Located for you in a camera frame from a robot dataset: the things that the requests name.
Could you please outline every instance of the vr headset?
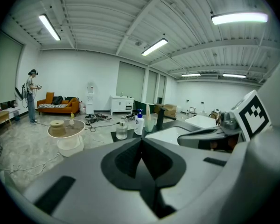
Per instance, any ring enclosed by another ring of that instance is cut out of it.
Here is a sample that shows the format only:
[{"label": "vr headset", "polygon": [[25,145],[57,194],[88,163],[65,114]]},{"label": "vr headset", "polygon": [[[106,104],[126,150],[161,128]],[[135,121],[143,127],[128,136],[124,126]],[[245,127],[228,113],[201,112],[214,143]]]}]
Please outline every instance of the vr headset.
[{"label": "vr headset", "polygon": [[33,74],[33,73],[35,73],[35,74],[38,75],[38,71],[36,71],[35,69],[32,69],[32,70],[28,73],[28,75],[30,76],[30,75]]}]

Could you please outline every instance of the plastic bottle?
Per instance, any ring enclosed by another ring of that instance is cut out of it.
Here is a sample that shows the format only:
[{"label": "plastic bottle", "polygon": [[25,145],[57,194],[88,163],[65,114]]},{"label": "plastic bottle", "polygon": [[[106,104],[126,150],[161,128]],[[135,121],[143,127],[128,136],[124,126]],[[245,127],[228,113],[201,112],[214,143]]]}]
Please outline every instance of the plastic bottle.
[{"label": "plastic bottle", "polygon": [[70,125],[73,126],[75,124],[75,121],[74,121],[74,114],[73,112],[70,114]]},{"label": "plastic bottle", "polygon": [[121,121],[116,127],[116,138],[125,140],[127,138],[127,126],[124,121]]},{"label": "plastic bottle", "polygon": [[141,114],[142,110],[139,109],[138,112],[139,112],[139,114],[135,118],[136,126],[135,126],[135,129],[134,129],[134,132],[137,135],[142,135],[142,130],[143,130],[143,126],[144,126],[144,119],[143,119],[142,114]]}]

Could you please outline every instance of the fluorescent light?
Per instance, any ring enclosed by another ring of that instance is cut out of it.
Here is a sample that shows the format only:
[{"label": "fluorescent light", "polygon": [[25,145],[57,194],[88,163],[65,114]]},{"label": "fluorescent light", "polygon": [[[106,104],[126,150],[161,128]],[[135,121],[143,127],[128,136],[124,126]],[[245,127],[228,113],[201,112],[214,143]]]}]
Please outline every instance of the fluorescent light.
[{"label": "fluorescent light", "polygon": [[256,21],[256,22],[267,22],[267,14],[265,13],[232,13],[212,16],[211,19],[215,25],[236,22],[236,21]]},{"label": "fluorescent light", "polygon": [[50,20],[47,18],[46,14],[42,14],[39,16],[39,19],[45,25],[46,29],[51,33],[51,35],[55,38],[56,41],[60,41],[60,36],[55,31],[54,27],[52,26]]},{"label": "fluorescent light", "polygon": [[233,74],[223,74],[224,77],[236,77],[236,78],[246,78],[243,75],[233,75]]},{"label": "fluorescent light", "polygon": [[163,39],[159,40],[157,43],[155,43],[154,45],[152,45],[151,47],[147,48],[141,54],[143,56],[147,56],[149,53],[153,52],[154,50],[160,48],[161,46],[163,46],[167,43],[168,43],[168,41],[165,38],[163,38]]},{"label": "fluorescent light", "polygon": [[200,76],[199,73],[197,73],[197,74],[184,74],[184,75],[182,75],[182,77],[199,77],[199,76]]}]

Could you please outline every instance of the orange sofa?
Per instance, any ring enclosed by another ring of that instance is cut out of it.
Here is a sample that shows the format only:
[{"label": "orange sofa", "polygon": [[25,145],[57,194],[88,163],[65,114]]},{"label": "orange sofa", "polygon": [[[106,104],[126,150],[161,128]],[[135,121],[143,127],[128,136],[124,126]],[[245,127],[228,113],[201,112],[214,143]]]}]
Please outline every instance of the orange sofa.
[{"label": "orange sofa", "polygon": [[[53,96],[54,93],[47,93],[46,98],[37,101],[37,110],[38,112],[43,112],[43,113],[77,113],[79,111],[79,103],[80,101],[73,101],[69,107],[65,108],[44,108],[44,109],[39,109],[38,106],[41,104],[52,104],[53,103]],[[61,104],[68,104],[69,100],[63,100]]]}]

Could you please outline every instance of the white box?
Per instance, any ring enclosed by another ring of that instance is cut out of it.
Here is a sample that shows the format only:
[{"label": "white box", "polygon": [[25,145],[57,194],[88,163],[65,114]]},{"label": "white box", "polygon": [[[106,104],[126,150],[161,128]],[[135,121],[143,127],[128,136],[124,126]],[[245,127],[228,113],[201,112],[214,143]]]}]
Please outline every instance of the white box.
[{"label": "white box", "polygon": [[256,90],[246,94],[231,110],[243,131],[246,141],[265,131],[271,125],[271,119],[261,102]]}]

